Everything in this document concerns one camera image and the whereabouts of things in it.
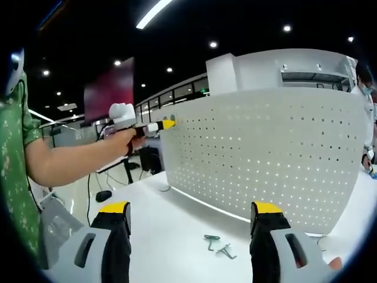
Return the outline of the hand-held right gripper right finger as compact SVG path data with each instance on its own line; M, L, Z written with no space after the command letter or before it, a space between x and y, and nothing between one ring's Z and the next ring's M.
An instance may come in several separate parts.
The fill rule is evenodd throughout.
M336 271L320 246L292 228L280 208L252 202L250 211L253 282L331 282Z

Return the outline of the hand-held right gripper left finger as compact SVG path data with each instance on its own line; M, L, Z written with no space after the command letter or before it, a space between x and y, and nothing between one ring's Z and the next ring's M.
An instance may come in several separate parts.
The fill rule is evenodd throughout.
M128 282L131 204L103 206L85 226L60 203L48 204L48 278L51 282Z

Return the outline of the person's right hand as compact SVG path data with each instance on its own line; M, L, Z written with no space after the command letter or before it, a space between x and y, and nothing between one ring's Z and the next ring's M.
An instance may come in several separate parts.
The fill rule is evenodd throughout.
M332 259L332 260L328 263L328 265L329 265L333 270L337 271L337 270L342 269L342 267L343 267L343 262L342 262L341 257L338 256L338 257Z

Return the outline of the person's left hand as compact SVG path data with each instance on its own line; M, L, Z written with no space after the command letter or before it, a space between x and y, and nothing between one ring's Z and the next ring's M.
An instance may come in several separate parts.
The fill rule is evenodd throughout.
M117 132L112 137L115 157L127 156L134 149L141 147L146 141L146 137L138 136L134 128Z

